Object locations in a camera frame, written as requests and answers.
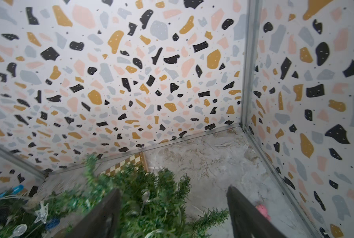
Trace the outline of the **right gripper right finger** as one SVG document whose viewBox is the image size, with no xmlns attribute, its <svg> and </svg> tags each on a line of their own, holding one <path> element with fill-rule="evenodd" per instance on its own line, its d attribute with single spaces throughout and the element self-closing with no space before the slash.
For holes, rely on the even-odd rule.
<svg viewBox="0 0 354 238">
<path fill-rule="evenodd" d="M 285 237 L 236 187 L 229 186 L 226 196 L 235 238 Z"/>
</svg>

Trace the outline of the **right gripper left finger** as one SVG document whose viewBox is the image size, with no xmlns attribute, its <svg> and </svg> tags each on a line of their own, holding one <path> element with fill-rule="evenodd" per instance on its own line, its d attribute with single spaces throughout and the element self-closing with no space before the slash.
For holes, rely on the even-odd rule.
<svg viewBox="0 0 354 238">
<path fill-rule="evenodd" d="M 54 238 L 114 238 L 118 229 L 121 206 L 120 190 L 115 188 L 91 211 L 74 213 L 61 220 L 65 225 Z"/>
</svg>

